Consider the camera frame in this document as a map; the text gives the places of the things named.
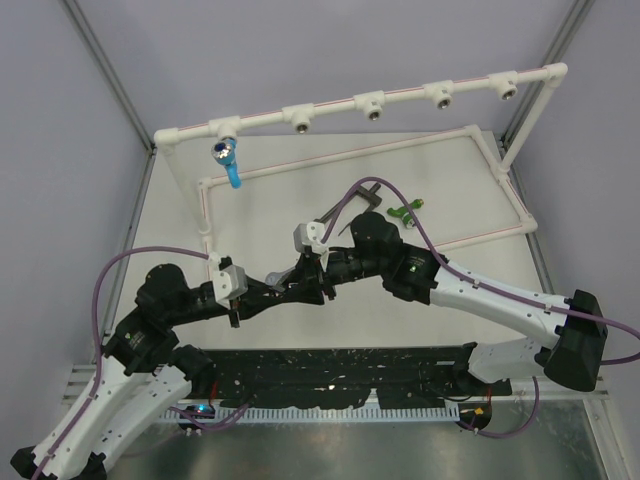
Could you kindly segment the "chrome water faucet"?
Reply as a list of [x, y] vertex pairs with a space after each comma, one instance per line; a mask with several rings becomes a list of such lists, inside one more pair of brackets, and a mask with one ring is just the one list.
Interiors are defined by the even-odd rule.
[[277, 293], [284, 293], [288, 288], [289, 277], [294, 273], [295, 268], [289, 268], [282, 272], [270, 272], [264, 283]]

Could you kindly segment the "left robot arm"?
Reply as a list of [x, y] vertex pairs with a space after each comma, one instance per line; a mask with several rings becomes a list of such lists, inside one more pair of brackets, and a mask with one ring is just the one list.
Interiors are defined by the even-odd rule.
[[135, 308], [101, 346], [89, 384], [48, 436], [14, 453], [11, 466], [25, 479], [106, 478], [162, 412], [212, 390], [212, 361], [192, 345], [179, 346], [175, 326], [225, 315], [239, 322], [278, 303], [283, 292], [228, 258], [195, 288], [178, 266], [154, 267]]

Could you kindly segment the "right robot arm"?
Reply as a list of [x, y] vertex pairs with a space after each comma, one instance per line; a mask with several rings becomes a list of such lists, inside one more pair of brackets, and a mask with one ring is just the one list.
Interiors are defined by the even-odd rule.
[[474, 343], [468, 360], [452, 370], [454, 386], [474, 394], [499, 380], [542, 374], [579, 392], [595, 389], [608, 336], [596, 297], [577, 290], [570, 298], [527, 291], [475, 277], [470, 271], [408, 244], [398, 228], [375, 212], [358, 215], [350, 226], [354, 245], [329, 248], [325, 226], [302, 223], [294, 232], [301, 257], [281, 284], [288, 292], [311, 289], [317, 301], [335, 295], [338, 285], [378, 276], [383, 288], [407, 302], [435, 305], [476, 315], [521, 333], [519, 340]]

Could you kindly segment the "dark bronze long faucet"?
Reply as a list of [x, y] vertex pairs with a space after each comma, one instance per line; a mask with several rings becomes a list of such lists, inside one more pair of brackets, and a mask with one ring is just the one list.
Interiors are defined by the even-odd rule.
[[[372, 211], [377, 208], [382, 203], [382, 198], [378, 195], [379, 190], [382, 185], [378, 182], [375, 182], [370, 188], [365, 188], [363, 186], [359, 186], [354, 193], [351, 193], [346, 200], [346, 203], [349, 203], [354, 198], [361, 198], [365, 200], [368, 204], [367, 211]], [[324, 213], [321, 217], [316, 218], [316, 222], [326, 224], [331, 219], [333, 219], [337, 213], [338, 207], [340, 206], [341, 201], [338, 201], [332, 208], [330, 208], [326, 213]]]

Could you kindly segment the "green faucet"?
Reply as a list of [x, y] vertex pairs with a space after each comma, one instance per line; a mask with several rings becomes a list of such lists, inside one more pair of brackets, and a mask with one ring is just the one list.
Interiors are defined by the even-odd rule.
[[386, 214], [392, 218], [400, 219], [406, 229], [412, 229], [416, 226], [415, 221], [413, 220], [409, 210], [415, 211], [416, 209], [420, 209], [424, 205], [423, 199], [415, 199], [409, 203], [409, 206], [401, 206], [398, 208], [388, 208], [386, 210]]

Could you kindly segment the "blue chrome faucet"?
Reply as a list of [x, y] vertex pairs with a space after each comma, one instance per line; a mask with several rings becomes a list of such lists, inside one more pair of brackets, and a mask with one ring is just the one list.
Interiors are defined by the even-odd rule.
[[224, 168], [230, 185], [239, 189], [242, 181], [239, 177], [236, 162], [237, 140], [233, 137], [225, 137], [218, 140], [211, 148], [213, 159]]

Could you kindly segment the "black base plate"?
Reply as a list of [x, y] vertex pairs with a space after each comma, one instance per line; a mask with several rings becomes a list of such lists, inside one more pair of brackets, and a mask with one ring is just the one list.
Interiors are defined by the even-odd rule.
[[377, 394], [385, 409], [441, 406], [509, 396], [507, 380], [486, 384], [467, 371], [469, 344], [457, 347], [207, 350], [185, 359], [189, 398], [223, 407], [358, 409]]

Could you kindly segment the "aluminium frame post left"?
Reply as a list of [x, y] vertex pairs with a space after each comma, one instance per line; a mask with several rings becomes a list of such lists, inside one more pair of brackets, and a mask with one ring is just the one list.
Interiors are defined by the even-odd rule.
[[97, 36], [80, 3], [76, 0], [60, 0], [59, 5], [76, 30], [92, 61], [98, 69], [107, 87], [113, 94], [127, 122], [134, 130], [138, 140], [147, 152], [155, 148], [154, 141], [144, 125], [137, 109], [130, 99], [124, 84], [117, 74], [106, 50]]

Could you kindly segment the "aluminium frame post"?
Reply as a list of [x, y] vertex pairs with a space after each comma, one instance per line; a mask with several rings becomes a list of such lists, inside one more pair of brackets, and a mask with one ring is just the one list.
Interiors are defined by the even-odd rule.
[[[541, 61], [542, 67], [558, 63], [563, 60], [565, 53], [595, 3], [595, 0], [575, 0], [571, 3], [570, 9], [552, 37]], [[514, 143], [517, 134], [524, 125], [526, 116], [531, 112], [534, 102], [538, 99], [541, 90], [541, 82], [534, 82], [526, 88], [523, 99], [519, 101], [515, 113], [512, 115], [504, 132], [499, 137], [500, 145], [503, 147], [504, 151], [508, 151]]]
[[92, 61], [98, 69], [107, 87], [113, 94], [127, 122], [134, 130], [138, 140], [147, 152], [155, 148], [154, 141], [144, 125], [137, 109], [130, 99], [124, 84], [117, 74], [106, 50], [97, 36], [80, 3], [76, 0], [60, 0], [59, 5], [76, 30]]

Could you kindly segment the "aluminium frame post right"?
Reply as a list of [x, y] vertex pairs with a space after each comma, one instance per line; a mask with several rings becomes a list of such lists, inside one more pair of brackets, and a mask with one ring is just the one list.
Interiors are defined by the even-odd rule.
[[[541, 61], [542, 67], [558, 63], [563, 60], [565, 53], [595, 3], [595, 0], [575, 0], [571, 3], [570, 9], [552, 37]], [[503, 147], [504, 151], [508, 151], [514, 143], [517, 134], [524, 125], [526, 116], [531, 112], [534, 102], [538, 99], [541, 90], [541, 82], [534, 82], [526, 88], [523, 99], [519, 101], [515, 113], [512, 115], [504, 132], [499, 137], [500, 145]]]

